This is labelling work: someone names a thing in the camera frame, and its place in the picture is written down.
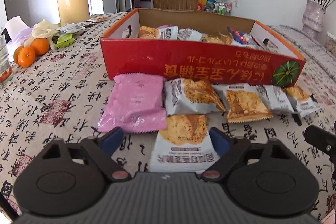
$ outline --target cardboard box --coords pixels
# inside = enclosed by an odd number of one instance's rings
[[[136,39],[142,25],[175,25],[213,36],[228,34],[229,26],[261,42],[269,39],[281,54],[204,42]],[[130,31],[127,38],[126,29]],[[199,11],[134,9],[102,35],[100,44],[110,79],[121,73],[142,72],[167,79],[291,86],[306,62],[288,41],[256,20]]]

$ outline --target glass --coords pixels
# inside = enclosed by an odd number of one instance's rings
[[[0,36],[0,85],[13,77],[13,68],[8,58],[5,35]]]

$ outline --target calligraphy tablecloth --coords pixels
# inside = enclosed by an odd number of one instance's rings
[[[13,79],[0,87],[0,188],[15,210],[19,209],[13,183],[47,143],[56,137],[69,143],[101,136],[97,122],[114,82],[106,73],[100,35],[123,15],[108,15],[109,20],[88,28],[72,46],[49,51],[27,69],[14,65]],[[312,214],[322,219],[336,200],[333,166],[327,155],[304,141],[303,132],[311,124],[333,130],[336,83],[312,58],[306,58],[298,84],[313,94],[321,111],[303,120],[275,115],[245,124],[228,124],[225,116],[213,113],[209,127],[253,142],[280,139],[316,176],[320,195]],[[155,139],[155,133],[126,135],[112,158],[132,174],[147,171]]]

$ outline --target tangerine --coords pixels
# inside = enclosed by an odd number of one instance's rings
[[[18,65],[19,65],[19,63],[18,63],[18,61],[17,61],[17,57],[19,56],[19,53],[20,53],[20,51],[21,51],[23,48],[24,48],[23,46],[19,46],[19,47],[15,50],[14,55],[13,55],[14,62],[15,62],[16,64],[18,64]]]
[[[31,44],[36,55],[44,55],[49,50],[49,41],[46,38],[36,38]]]
[[[28,68],[35,60],[35,51],[32,47],[23,47],[21,49],[17,61],[21,67]]]

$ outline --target pink snack packet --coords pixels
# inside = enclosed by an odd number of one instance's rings
[[[98,122],[108,132],[121,127],[126,133],[165,129],[166,110],[162,107],[164,77],[132,73],[114,77],[115,86]]]

